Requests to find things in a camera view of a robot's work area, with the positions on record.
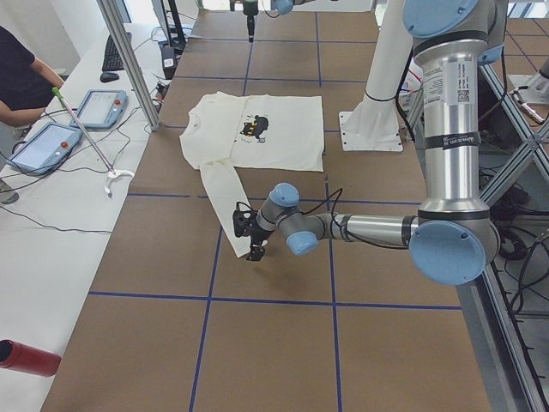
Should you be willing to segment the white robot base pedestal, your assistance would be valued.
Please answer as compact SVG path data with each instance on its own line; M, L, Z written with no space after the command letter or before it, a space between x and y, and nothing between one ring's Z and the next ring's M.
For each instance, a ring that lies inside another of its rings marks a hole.
M413 43L402 20L404 3L388 2L364 98L353 111L339 113L345 151L402 151L396 102Z

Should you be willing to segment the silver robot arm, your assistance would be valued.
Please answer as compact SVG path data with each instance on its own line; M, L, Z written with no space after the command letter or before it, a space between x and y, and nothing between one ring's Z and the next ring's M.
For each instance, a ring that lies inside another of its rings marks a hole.
M272 6L279 15L286 15L293 10L295 6L309 3L311 0L274 0ZM246 16L246 24L248 30L248 40L250 43L254 41L256 16L259 13L257 0L244 0L243 14Z
M306 215L299 192L278 184L249 218L235 215L235 234L250 238L249 260L258 261L274 231L296 255L322 239L359 241L406 249L414 265L435 282L462 285L493 260L499 236L479 195L478 68L502 54L505 1L391 1L385 12L365 97L341 121L357 135L380 128L398 101L410 63L423 73L426 199L403 217Z

